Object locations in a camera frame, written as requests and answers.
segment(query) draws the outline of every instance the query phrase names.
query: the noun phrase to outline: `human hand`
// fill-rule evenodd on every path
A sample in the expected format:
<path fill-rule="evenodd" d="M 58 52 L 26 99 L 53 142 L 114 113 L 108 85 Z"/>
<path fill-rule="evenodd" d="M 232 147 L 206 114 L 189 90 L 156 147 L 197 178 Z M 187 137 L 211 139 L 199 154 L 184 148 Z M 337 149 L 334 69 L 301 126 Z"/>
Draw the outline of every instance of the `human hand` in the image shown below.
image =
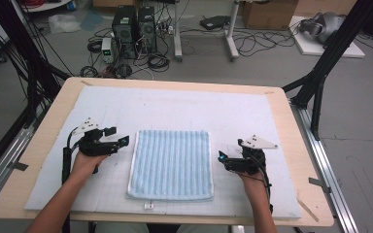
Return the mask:
<path fill-rule="evenodd" d="M 99 166 L 106 157 L 108 157 L 108 155 L 87 156 L 81 151 L 78 151 L 69 179 L 77 179 L 81 183 L 85 183 L 92 175 L 93 170 Z"/>

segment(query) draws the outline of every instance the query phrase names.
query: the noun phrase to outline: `black metal post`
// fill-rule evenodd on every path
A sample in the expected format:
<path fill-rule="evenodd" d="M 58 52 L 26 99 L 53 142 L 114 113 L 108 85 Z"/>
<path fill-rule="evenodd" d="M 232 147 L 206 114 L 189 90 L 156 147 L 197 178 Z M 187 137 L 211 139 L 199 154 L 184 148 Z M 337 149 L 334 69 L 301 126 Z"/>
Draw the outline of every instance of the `black metal post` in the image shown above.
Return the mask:
<path fill-rule="evenodd" d="M 288 92 L 301 86 L 296 96 L 291 98 L 291 103 L 298 108 L 306 109 L 308 102 L 315 96 L 311 130 L 316 140 L 320 139 L 319 123 L 325 79 L 372 13 L 373 0 L 357 0 L 314 69 L 307 76 L 283 87 Z"/>

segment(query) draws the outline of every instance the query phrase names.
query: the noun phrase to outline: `desktop computer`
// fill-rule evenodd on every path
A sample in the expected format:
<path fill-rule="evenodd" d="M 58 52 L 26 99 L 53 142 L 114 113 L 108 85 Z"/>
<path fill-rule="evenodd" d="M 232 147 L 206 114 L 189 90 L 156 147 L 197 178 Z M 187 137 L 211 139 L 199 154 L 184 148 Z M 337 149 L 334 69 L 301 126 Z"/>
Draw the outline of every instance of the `desktop computer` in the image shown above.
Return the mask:
<path fill-rule="evenodd" d="M 138 11 L 138 23 L 140 28 L 140 34 L 142 37 L 143 48 L 146 48 L 148 53 L 155 53 L 156 34 L 154 8 L 141 7 Z"/>
<path fill-rule="evenodd" d="M 137 58 L 136 43 L 140 36 L 135 6 L 118 6 L 112 29 L 119 56 L 126 59 Z"/>

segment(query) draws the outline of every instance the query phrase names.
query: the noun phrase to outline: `blue striped towel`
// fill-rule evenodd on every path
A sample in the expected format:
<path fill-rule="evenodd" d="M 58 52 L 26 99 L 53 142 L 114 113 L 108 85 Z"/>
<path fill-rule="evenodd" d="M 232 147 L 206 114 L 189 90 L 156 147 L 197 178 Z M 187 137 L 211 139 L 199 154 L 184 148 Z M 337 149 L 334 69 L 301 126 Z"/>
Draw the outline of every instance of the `blue striped towel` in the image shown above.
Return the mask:
<path fill-rule="evenodd" d="M 138 132 L 129 196 L 190 201 L 210 199 L 213 193 L 208 132 Z"/>

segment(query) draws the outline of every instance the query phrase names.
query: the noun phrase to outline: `floor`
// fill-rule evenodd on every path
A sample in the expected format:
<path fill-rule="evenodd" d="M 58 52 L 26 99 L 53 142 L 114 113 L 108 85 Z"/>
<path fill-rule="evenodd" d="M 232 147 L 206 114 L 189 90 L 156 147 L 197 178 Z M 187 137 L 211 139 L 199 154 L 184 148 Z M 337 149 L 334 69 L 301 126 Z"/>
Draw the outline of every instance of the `floor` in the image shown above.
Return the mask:
<path fill-rule="evenodd" d="M 37 15 L 36 18 L 45 20 L 54 14 L 71 14 L 77 17 L 77 21 L 82 21 L 87 9 L 79 9 L 74 13 L 57 9 Z M 198 27 L 198 20 L 192 17 L 183 23 Z M 95 31 L 110 25 L 111 21 L 105 19 L 92 31 L 49 34 L 47 39 L 72 73 L 79 74 L 81 68 L 87 65 L 87 39 Z M 365 43 L 373 47 L 373 41 Z M 364 51 L 365 58 L 340 59 L 325 83 L 320 136 L 358 231 L 373 232 L 373 49 L 359 41 L 356 44 Z M 230 62 L 222 35 L 183 35 L 183 45 L 183 62 L 175 61 L 173 51 L 170 50 L 169 70 L 153 73 L 154 80 L 284 86 L 308 74 L 319 59 L 316 56 L 301 55 L 298 48 L 293 46 L 276 47 L 251 57 L 241 56 L 235 62 Z M 64 69 L 54 52 L 48 46 L 46 48 L 51 63 Z M 152 76 L 147 72 L 138 72 L 130 78 L 150 80 Z M 0 139 L 25 104 L 21 85 L 11 63 L 0 63 Z M 29 222 L 0 219 L 0 232 L 22 231 Z M 74 227 L 76 232 L 81 232 L 86 225 L 75 222 Z M 341 232 L 337 224 L 330 228 L 305 227 L 301 230 Z M 294 230 L 279 227 L 279 232 Z"/>

